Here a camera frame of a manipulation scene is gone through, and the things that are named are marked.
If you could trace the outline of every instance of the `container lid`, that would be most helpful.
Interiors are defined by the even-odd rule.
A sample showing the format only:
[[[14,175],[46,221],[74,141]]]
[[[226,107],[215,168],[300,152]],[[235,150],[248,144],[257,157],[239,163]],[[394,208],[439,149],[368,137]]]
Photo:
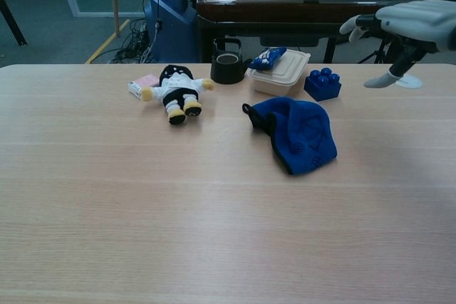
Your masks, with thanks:
[[[255,80],[290,87],[298,82],[310,57],[310,53],[287,50],[274,69],[256,70],[248,68],[246,74]]]

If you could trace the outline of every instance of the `white disc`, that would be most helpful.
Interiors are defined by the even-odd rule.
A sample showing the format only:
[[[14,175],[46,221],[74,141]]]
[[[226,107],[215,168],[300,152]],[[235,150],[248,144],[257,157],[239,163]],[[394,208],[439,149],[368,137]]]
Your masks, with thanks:
[[[397,80],[395,84],[409,89],[421,88],[423,86],[423,82],[421,82],[419,78],[410,74],[404,74],[404,76],[400,80]]]

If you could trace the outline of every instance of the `doll's yellow hand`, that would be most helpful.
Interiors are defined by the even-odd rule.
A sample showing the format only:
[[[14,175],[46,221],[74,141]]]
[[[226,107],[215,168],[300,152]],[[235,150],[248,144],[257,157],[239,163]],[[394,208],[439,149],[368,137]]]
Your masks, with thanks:
[[[143,88],[141,90],[141,100],[151,101],[153,98],[152,89],[150,87]]]
[[[202,87],[207,90],[213,90],[214,89],[214,81],[212,81],[210,78],[205,78],[202,81]]]

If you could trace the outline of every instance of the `blue packet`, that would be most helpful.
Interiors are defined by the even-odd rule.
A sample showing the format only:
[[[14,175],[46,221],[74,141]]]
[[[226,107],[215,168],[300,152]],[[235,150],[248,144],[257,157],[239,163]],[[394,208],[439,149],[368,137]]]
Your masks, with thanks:
[[[271,70],[285,51],[285,47],[267,48],[249,64],[249,68],[257,70]]]

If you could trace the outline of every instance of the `plastic food container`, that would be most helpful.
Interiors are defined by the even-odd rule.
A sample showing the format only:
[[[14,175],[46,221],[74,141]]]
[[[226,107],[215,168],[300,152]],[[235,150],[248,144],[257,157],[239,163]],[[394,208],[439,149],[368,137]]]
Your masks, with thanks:
[[[287,50],[274,69],[261,71],[248,68],[246,75],[253,79],[253,88],[257,92],[283,96],[301,78],[310,57],[310,53]]]

